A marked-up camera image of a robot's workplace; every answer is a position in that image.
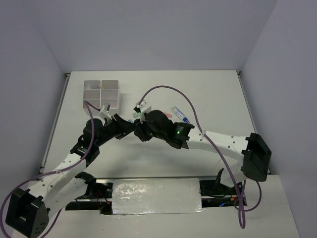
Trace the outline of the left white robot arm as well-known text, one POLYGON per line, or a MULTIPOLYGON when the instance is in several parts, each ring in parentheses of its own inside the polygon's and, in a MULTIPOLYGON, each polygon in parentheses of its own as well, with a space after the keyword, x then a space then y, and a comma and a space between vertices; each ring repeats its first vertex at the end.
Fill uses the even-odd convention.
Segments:
POLYGON ((99 147, 109 140, 122 139, 133 132, 135 125, 119 115, 106 123, 100 119, 87 121, 83 134, 67 157, 52 171, 36 176, 37 183, 10 193, 5 224, 28 238, 39 237, 50 218, 74 198, 93 197, 97 192, 96 180, 84 170, 99 155, 99 147))

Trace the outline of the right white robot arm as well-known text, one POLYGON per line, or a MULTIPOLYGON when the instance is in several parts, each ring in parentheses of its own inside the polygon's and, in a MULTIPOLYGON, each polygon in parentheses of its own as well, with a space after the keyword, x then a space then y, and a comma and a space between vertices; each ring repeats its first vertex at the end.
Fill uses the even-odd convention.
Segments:
POLYGON ((175 149, 209 151, 234 159, 233 165, 226 164, 218 172, 215 188, 221 194, 228 193, 234 183, 267 179, 272 151, 257 133, 243 137, 199 130, 189 123, 172 122, 159 110, 145 113, 134 124, 134 134, 143 142, 157 138, 175 149))

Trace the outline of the clear glue bottle blue cap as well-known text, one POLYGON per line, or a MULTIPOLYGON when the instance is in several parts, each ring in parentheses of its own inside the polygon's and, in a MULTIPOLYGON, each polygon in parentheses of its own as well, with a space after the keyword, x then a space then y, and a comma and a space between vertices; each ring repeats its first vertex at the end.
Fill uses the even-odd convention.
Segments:
POLYGON ((176 106, 174 106, 171 110, 180 120, 182 120, 185 123, 190 123, 185 114, 182 113, 176 106))

